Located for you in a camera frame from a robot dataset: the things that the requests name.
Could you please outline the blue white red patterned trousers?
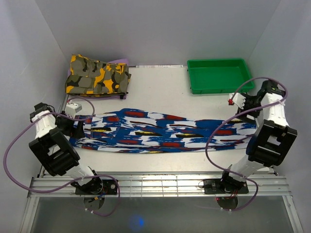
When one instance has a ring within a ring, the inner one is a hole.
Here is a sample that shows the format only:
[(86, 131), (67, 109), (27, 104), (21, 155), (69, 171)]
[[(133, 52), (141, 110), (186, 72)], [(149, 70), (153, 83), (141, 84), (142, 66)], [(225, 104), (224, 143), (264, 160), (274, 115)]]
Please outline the blue white red patterned trousers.
[(185, 117), (123, 108), (85, 119), (84, 138), (70, 143), (86, 150), (120, 153), (177, 153), (234, 150), (247, 147), (256, 125), (234, 119), (218, 129), (222, 120)]

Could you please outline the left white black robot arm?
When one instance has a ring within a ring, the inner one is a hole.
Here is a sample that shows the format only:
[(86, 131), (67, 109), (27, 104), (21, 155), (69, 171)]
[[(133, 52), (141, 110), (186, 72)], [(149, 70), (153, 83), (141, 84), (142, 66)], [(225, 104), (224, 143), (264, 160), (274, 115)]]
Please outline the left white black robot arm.
[(83, 138), (84, 122), (69, 119), (74, 117), (80, 106), (73, 108), (72, 114), (62, 112), (54, 115), (54, 108), (46, 103), (35, 105), (30, 113), (30, 121), (35, 124), (36, 136), (29, 148), (52, 176), (70, 176), (75, 181), (71, 185), (86, 194), (101, 194), (104, 184), (89, 166), (81, 164), (80, 156), (69, 139)]

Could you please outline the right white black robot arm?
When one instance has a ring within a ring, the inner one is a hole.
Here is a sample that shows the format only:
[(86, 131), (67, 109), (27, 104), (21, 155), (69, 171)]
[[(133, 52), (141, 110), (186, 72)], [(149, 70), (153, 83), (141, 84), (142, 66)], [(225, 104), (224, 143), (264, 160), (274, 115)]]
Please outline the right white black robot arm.
[(242, 114), (239, 119), (256, 123), (257, 129), (248, 142), (246, 155), (223, 172), (219, 181), (222, 191), (239, 191), (246, 187), (246, 178), (257, 170), (283, 162), (297, 137), (297, 131), (286, 120), (285, 94), (277, 82), (265, 80), (255, 96), (229, 96), (229, 104), (237, 105)]

